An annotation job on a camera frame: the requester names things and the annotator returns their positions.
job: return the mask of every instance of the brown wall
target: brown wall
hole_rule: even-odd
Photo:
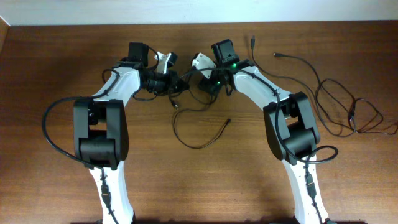
[[[8,24],[0,18],[0,53],[1,53],[4,41],[6,40],[8,27],[9,27]]]

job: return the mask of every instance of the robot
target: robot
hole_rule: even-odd
[[[124,180],[124,161],[129,150],[124,107],[139,90],[156,96],[180,93],[189,88],[183,77],[200,72],[199,89],[217,95],[223,86],[247,95],[264,112],[266,136],[275,157],[282,161],[289,176],[298,223],[332,224],[323,206],[315,165],[336,157],[317,161],[316,153],[329,146],[320,142],[315,117],[308,97],[300,92],[291,94],[264,77],[250,60],[240,60],[229,39],[211,46],[216,60],[202,53],[192,60],[192,69],[181,77],[170,69],[177,59],[173,52],[162,54],[143,43],[129,44],[128,57],[112,69],[111,77],[99,92],[89,97],[64,98],[47,108],[42,127],[47,141],[64,155],[88,168],[97,185],[103,209],[102,223],[134,223],[134,210],[129,203]],[[147,68],[149,49],[156,54],[157,65]],[[73,106],[75,156],[60,149],[48,136],[46,118],[57,104],[75,100]],[[298,118],[287,125],[286,119]],[[107,124],[106,130],[91,130],[90,125]]]

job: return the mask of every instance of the brown floor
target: brown floor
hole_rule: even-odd
[[[127,55],[130,41],[176,52],[174,69],[183,73],[195,53],[211,55],[210,45],[226,38],[241,59],[249,58],[252,35],[264,68],[315,88],[308,67],[272,53],[304,57],[322,78],[339,80],[355,96],[372,101],[384,113],[383,127],[397,124],[397,21],[11,27],[0,58],[0,223],[101,218],[91,175],[45,142],[40,122],[51,102],[96,93],[102,86],[101,71]],[[304,91],[294,82],[270,79],[285,90]],[[348,104],[342,90],[330,89]],[[332,117],[346,118],[329,99],[322,100]],[[188,93],[179,102],[200,106]],[[208,112],[182,115],[179,132],[190,144],[206,141],[226,118],[232,119],[221,139],[203,150],[177,141],[170,125],[173,112],[167,98],[131,100],[126,107],[130,151],[125,175],[138,219],[240,222],[294,215],[289,180],[269,150],[262,112],[246,96],[234,92],[228,98],[222,91]],[[358,122],[372,115],[369,107],[358,106]],[[318,126],[320,145],[340,149],[335,160],[317,167],[330,218],[396,223],[397,136],[336,138]],[[55,142],[73,152],[71,103],[54,109],[49,131]]]

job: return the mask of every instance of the wooden floor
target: wooden floor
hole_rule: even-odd
[[[51,102],[96,93],[102,86],[101,71],[127,55],[129,42],[176,52],[174,69],[182,74],[195,53],[213,58],[210,45],[227,38],[240,59],[249,58],[252,35],[255,56],[264,68],[316,88],[313,73],[303,63],[276,59],[272,53],[304,57],[321,78],[339,80],[355,96],[373,102],[384,113],[382,128],[397,125],[397,21],[11,27],[0,56],[0,223],[75,223],[102,217],[88,170],[55,152],[40,122]],[[294,82],[270,79],[293,93],[306,92]],[[329,88],[349,105],[343,90]],[[346,119],[328,98],[322,100],[332,117]],[[200,107],[189,93],[178,102]],[[202,150],[177,141],[170,123],[174,111],[169,100],[160,97],[131,100],[126,107],[130,149],[125,175],[138,219],[243,222],[294,215],[289,179],[269,149],[262,112],[249,98],[238,92],[228,98],[222,91],[206,113],[182,115],[179,132],[190,144],[205,142],[226,118],[232,119],[222,137]],[[366,105],[356,111],[359,123],[373,115]],[[70,152],[72,124],[72,103],[50,115],[51,137]],[[340,149],[335,160],[317,167],[330,218],[396,223],[398,137],[336,138],[318,126],[320,145]]]

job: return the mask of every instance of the white panel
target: white panel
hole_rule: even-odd
[[[398,19],[397,0],[1,0],[14,25]]]

